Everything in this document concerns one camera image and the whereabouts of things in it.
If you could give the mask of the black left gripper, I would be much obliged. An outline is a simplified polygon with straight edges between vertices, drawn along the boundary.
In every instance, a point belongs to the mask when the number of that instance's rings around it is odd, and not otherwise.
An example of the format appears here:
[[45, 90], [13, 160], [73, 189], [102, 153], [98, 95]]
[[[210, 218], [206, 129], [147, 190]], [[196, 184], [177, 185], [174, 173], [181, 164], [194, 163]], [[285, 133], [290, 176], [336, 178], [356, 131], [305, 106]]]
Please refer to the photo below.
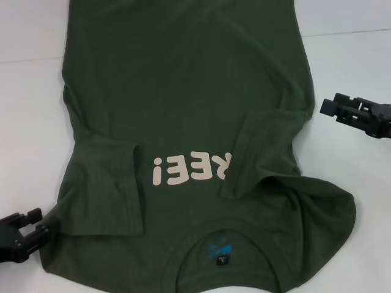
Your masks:
[[49, 228], [39, 225], [35, 231], [23, 236], [16, 228], [33, 225], [43, 218], [40, 208], [27, 214], [14, 213], [0, 220], [1, 262], [25, 262], [28, 257], [49, 241]]

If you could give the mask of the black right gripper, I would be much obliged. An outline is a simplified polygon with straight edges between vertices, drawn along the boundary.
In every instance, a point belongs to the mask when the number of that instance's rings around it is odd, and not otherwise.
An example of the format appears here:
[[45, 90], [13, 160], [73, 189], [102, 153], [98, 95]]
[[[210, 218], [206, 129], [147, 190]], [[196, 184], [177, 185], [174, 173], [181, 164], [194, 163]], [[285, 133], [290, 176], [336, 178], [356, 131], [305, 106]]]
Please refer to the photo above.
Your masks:
[[325, 99], [320, 113], [334, 117], [336, 122], [362, 130], [374, 138], [390, 138], [390, 104], [370, 103], [363, 98], [336, 93], [334, 100]]

